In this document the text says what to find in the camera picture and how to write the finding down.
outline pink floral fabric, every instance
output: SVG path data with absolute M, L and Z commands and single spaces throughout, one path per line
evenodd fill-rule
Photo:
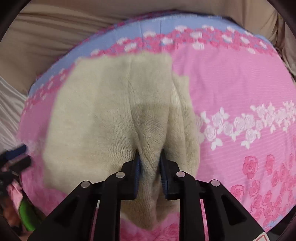
M 272 45 L 227 23 L 224 30 L 204 24 L 176 25 L 169 33 L 143 32 L 94 48 L 68 68 L 61 66 L 27 99 L 18 138 L 29 147 L 33 166 L 23 188 L 48 215 L 66 196 L 44 187 L 42 150 L 50 111 L 59 88 L 82 58 L 149 51 L 169 53 L 173 71 L 190 79 L 201 162 L 196 178 L 218 179 L 266 230 L 295 205 L 296 89 Z M 203 203 L 206 238 L 207 222 Z M 170 214 L 153 231 L 121 220 L 121 240 L 178 240 L 179 214 Z

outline metal rivet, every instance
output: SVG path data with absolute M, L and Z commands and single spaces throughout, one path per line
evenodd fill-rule
M 83 188 L 88 188 L 89 185 L 90 185 L 90 182 L 88 182 L 88 181 L 84 181 L 81 183 L 81 187 L 83 187 Z
M 218 187 L 220 186 L 220 182 L 218 180 L 212 180 L 211 181 L 211 184 L 214 186 L 214 187 Z
M 125 176 L 125 173 L 124 172 L 118 172 L 116 173 L 116 177 L 118 178 L 123 178 Z
M 178 177 L 185 177 L 185 172 L 177 172 Z

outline sticker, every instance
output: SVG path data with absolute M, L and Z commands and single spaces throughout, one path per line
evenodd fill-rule
M 253 241 L 270 241 L 266 232 L 261 233 L 257 238 L 255 238 Z

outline green object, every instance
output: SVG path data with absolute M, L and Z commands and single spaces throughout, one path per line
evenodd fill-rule
M 34 231 L 41 224 L 41 219 L 36 214 L 35 207 L 26 198 L 21 201 L 19 214 L 28 231 Z

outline black clamp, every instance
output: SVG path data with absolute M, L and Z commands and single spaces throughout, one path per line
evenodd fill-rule
M 197 181 L 160 156 L 163 192 L 168 200 L 180 200 L 180 241 L 205 240 L 200 199 L 203 199 L 210 241 L 253 241 L 264 231 L 244 207 L 217 180 Z M 95 225 L 94 241 L 119 241 L 120 201 L 137 197 L 140 156 L 123 164 L 105 181 L 83 181 L 42 224 L 29 241 L 88 241 Z M 95 217 L 98 200 L 99 209 Z

